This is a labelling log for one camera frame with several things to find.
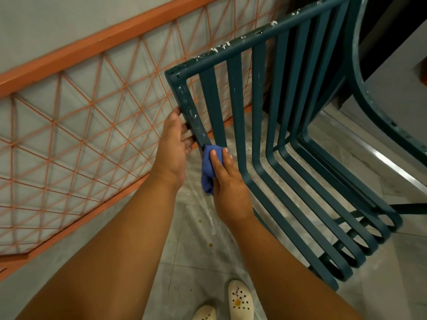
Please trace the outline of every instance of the orange top rail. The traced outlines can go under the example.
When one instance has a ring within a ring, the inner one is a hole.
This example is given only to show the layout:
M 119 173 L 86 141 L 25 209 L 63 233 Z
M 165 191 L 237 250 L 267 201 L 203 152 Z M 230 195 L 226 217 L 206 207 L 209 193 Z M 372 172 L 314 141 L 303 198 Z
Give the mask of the orange top rail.
M 0 75 L 0 98 L 83 62 L 216 0 L 174 0 Z

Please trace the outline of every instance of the white crocs shoe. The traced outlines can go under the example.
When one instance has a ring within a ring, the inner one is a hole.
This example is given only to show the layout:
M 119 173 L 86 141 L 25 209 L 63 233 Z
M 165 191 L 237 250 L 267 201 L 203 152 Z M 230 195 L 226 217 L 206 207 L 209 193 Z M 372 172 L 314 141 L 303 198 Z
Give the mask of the white crocs shoe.
M 254 319 L 254 301 L 251 292 L 241 281 L 233 280 L 228 285 L 228 302 L 231 320 Z
M 215 308 L 212 306 L 202 306 L 195 313 L 193 320 L 216 320 Z

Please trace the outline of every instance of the floor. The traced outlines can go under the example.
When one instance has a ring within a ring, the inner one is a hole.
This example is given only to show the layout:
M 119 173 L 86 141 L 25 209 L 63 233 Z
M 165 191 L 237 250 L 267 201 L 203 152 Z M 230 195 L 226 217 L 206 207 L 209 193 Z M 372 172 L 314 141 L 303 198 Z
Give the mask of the floor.
M 345 117 L 333 112 L 337 120 Z M 247 124 L 247 154 L 250 161 L 250 124 Z M 235 149 L 232 127 L 227 138 L 230 151 Z M 316 120 L 310 126 L 310 134 L 331 155 L 364 181 L 388 203 L 425 202 L 427 198 L 395 172 L 378 163 L 378 159 L 360 150 L 357 144 L 339 134 L 325 121 Z M 296 154 L 294 157 L 305 164 Z M 216 308 L 218 319 L 229 319 L 226 304 L 227 284 L 232 279 L 243 280 L 252 290 L 255 303 L 255 319 L 265 319 L 252 282 L 246 271 L 238 248 L 222 222 L 216 217 L 211 197 L 200 187 L 200 156 L 195 150 L 187 162 L 187 180 L 178 193 L 172 226 L 163 250 L 144 320 L 192 319 L 195 310 L 204 303 Z M 325 226 L 305 207 L 295 193 L 267 167 L 267 172 L 277 181 L 292 200 L 324 233 Z M 307 190 L 284 162 L 282 165 Z M 352 207 L 309 166 L 305 167 L 330 191 L 344 207 Z M 287 220 L 295 226 L 303 239 L 316 250 L 301 227 L 289 212 L 274 198 L 270 190 L 249 168 L 251 176 L 264 190 Z M 330 207 L 316 198 L 331 215 Z M 93 237 L 129 200 L 123 199 L 115 206 L 85 224 L 54 247 L 32 260 L 22 269 L 0 282 L 0 319 L 14 319 L 31 297 L 46 283 L 52 274 L 77 250 Z M 275 226 L 254 198 L 255 209 L 263 216 L 278 239 L 303 263 L 306 261 Z M 421 320 L 427 319 L 427 218 L 404 216 L 404 226 L 393 234 L 367 262 L 345 283 L 340 283 L 338 294 L 369 320 Z

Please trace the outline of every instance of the orange lattice panel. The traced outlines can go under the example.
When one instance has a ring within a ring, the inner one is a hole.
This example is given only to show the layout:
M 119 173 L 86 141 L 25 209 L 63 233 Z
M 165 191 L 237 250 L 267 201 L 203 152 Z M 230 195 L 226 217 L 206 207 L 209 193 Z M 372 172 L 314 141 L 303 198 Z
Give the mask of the orange lattice panel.
M 282 6 L 218 0 L 2 98 L 0 255 L 28 254 L 146 175 L 176 106 L 164 71 L 268 23 Z M 226 120 L 225 63 L 216 76 Z M 249 104 L 250 51 L 243 77 Z M 188 85 L 210 130 L 200 81 Z

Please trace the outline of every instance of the green metal chair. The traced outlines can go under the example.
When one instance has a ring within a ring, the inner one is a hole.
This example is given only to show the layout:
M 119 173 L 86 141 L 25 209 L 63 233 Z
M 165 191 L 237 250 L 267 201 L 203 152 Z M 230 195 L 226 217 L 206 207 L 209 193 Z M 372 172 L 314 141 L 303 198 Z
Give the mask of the green metal chair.
M 214 69 L 216 64 L 226 60 L 238 167 L 242 173 L 243 180 L 274 221 L 301 252 L 302 256 L 310 264 L 309 268 L 312 272 L 334 290 L 338 289 L 336 279 L 340 281 L 348 280 L 353 274 L 352 269 L 360 267 L 365 262 L 366 256 L 374 253 L 378 245 L 385 242 L 390 237 L 391 232 L 396 231 L 402 225 L 402 218 L 399 213 L 408 213 L 409 209 L 402 206 L 398 213 L 311 139 L 307 132 L 307 127 L 312 118 L 329 102 L 343 80 L 347 79 L 357 102 L 367 116 L 408 153 L 427 166 L 425 146 L 416 142 L 396 123 L 387 118 L 363 89 L 358 60 L 358 36 L 366 2 L 367 0 L 318 1 L 284 17 L 277 23 L 272 22 L 257 28 L 243 37 L 234 39 L 198 56 L 198 58 L 190 59 L 165 72 L 184 117 L 195 135 L 199 147 L 203 148 L 205 145 L 211 144 L 211 141 L 200 120 L 187 86 L 187 80 L 199 74 L 215 143 L 226 147 L 226 134 L 222 121 L 221 102 Z M 319 96 L 344 20 L 346 20 L 344 62 L 330 85 Z M 291 50 L 293 53 L 289 79 L 286 86 L 283 87 L 285 59 L 291 28 L 296 28 L 296 38 L 294 47 Z M 267 41 L 270 39 L 275 40 L 275 59 L 267 127 L 266 159 L 277 174 L 336 236 L 338 241 L 333 244 L 323 236 L 261 165 L 261 119 L 266 78 Z M 323 249 L 324 253 L 321 256 L 316 256 L 312 252 L 248 173 L 241 54 L 251 48 L 252 164 L 263 182 Z M 275 126 L 280 104 L 283 105 L 284 109 L 280 119 L 278 141 L 277 145 L 275 145 Z M 356 208 L 356 211 L 348 212 L 290 155 L 286 149 L 286 144 L 290 144 L 315 171 Z M 273 154 L 277 150 L 281 157 L 340 216 L 338 219 L 333 219 L 328 215 L 279 164 Z M 263 222 L 256 211 L 254 212 L 259 220 Z M 379 215 L 386 215 L 393 225 L 386 225 L 379 218 Z M 344 222 L 351 228 L 347 232 L 339 226 Z M 367 225 L 374 227 L 380 235 L 377 236 L 368 231 L 366 229 Z M 354 240 L 357 235 L 364 241 L 364 244 Z

